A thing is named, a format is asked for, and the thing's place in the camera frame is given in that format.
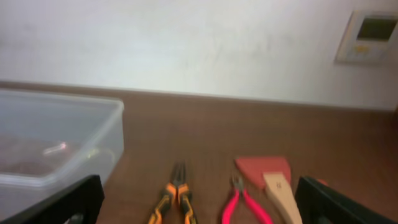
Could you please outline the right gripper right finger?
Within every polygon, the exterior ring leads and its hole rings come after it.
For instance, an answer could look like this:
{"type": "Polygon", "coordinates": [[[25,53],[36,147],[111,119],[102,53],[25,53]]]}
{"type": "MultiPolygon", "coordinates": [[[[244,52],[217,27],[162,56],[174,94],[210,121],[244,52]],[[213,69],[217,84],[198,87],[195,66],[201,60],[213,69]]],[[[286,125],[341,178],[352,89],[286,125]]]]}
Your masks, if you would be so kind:
{"type": "Polygon", "coordinates": [[[295,200],[304,224],[397,224],[309,176],[299,179],[295,200]]]}

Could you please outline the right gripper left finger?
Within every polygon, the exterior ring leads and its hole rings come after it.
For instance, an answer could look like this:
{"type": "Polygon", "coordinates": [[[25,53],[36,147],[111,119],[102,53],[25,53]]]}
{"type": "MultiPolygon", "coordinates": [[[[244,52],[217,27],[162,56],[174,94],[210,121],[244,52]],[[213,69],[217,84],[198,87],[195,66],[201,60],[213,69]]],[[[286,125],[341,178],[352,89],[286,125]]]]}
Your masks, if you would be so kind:
{"type": "Polygon", "coordinates": [[[80,223],[95,224],[103,200],[104,190],[100,176],[88,175],[1,223],[65,223],[78,216],[80,223]]]}

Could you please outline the orange black long-nose pliers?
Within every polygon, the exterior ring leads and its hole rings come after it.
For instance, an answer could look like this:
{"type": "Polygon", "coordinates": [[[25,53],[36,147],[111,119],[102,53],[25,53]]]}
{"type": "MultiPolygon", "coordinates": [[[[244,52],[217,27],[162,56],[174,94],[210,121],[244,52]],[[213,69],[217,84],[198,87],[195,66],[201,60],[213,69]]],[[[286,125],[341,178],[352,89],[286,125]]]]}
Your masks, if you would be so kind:
{"type": "Polygon", "coordinates": [[[170,181],[162,190],[160,200],[147,223],[162,224],[167,212],[176,204],[182,212],[184,224],[198,224],[191,201],[192,192],[186,181],[186,166],[184,162],[178,162],[174,165],[170,181]]]}

